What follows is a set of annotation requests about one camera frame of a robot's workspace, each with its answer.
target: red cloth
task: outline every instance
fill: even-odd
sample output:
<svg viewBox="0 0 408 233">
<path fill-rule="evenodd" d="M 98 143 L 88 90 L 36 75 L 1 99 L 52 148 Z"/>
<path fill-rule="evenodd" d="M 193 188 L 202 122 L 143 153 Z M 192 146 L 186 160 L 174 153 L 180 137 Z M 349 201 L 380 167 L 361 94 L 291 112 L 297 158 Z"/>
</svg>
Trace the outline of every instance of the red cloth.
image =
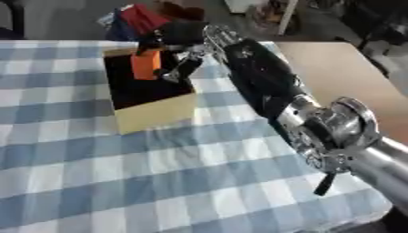
<svg viewBox="0 0 408 233">
<path fill-rule="evenodd" d="M 142 4 L 134 4 L 121 14 L 123 19 L 138 33 L 147 34 L 169 22 L 166 18 L 147 10 Z"/>
</svg>

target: orange object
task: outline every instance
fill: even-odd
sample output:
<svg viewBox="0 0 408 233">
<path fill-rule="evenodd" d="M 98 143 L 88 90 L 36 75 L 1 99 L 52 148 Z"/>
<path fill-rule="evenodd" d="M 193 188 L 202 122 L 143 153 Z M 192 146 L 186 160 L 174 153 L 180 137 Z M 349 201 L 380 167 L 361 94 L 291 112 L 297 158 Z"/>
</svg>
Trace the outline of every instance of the orange object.
<svg viewBox="0 0 408 233">
<path fill-rule="evenodd" d="M 133 75 L 136 80 L 156 80 L 153 71 L 161 68 L 160 51 L 148 50 L 141 56 L 133 54 L 131 57 Z"/>
</svg>

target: chair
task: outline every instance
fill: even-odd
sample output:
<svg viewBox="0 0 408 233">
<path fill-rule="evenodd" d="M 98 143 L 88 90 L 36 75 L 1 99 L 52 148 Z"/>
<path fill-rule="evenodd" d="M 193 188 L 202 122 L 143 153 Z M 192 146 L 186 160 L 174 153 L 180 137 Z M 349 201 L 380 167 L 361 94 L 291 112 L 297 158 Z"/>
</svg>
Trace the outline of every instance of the chair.
<svg viewBox="0 0 408 233">
<path fill-rule="evenodd" d="M 24 7 L 19 0 L 0 0 L 10 9 L 13 29 L 0 27 L 0 40 L 21 40 L 25 38 Z"/>
<path fill-rule="evenodd" d="M 384 40 L 390 45 L 383 52 L 387 55 L 393 46 L 408 41 L 408 30 L 401 30 L 401 25 L 408 22 L 404 20 L 407 16 L 406 0 L 354 0 L 347 4 L 342 21 L 362 38 L 360 50 L 371 41 Z"/>
</svg>

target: tablecloth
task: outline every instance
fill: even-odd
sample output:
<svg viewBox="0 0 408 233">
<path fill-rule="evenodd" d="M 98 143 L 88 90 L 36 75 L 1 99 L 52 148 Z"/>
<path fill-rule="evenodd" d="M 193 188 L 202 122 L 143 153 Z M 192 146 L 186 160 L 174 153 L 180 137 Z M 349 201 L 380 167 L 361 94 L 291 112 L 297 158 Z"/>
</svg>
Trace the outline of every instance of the tablecloth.
<svg viewBox="0 0 408 233">
<path fill-rule="evenodd" d="M 193 118 L 121 136 L 101 51 L 135 45 L 0 43 L 0 232 L 293 232 L 389 210 L 350 174 L 313 195 L 323 174 L 210 56 Z"/>
</svg>

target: cardboard box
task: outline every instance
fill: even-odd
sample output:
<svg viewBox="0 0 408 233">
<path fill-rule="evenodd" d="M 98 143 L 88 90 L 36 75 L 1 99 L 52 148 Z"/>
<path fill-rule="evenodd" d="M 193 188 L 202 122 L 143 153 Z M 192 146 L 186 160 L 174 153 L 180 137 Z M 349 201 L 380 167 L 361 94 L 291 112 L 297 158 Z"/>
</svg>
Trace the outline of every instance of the cardboard box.
<svg viewBox="0 0 408 233">
<path fill-rule="evenodd" d="M 131 55 L 136 48 L 108 50 L 104 62 L 120 134 L 191 118 L 196 93 L 188 79 L 178 84 L 162 79 L 136 80 Z M 177 61 L 161 56 L 162 67 L 171 70 Z"/>
</svg>

